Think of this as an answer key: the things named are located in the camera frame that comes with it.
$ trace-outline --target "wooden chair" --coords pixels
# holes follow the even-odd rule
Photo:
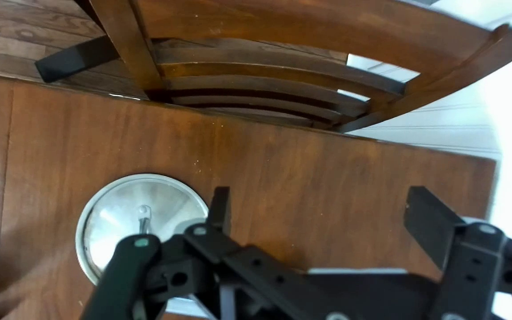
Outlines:
[[[412,112],[512,61],[511,25],[488,30],[394,0],[92,4],[152,100],[328,130]],[[321,50],[420,75],[401,82],[317,55]]]

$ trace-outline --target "stainless steel bowl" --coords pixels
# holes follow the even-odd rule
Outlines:
[[[99,190],[77,226],[77,256],[97,285],[120,240],[154,233],[163,242],[205,222],[205,201],[186,183],[161,174],[134,174]]]

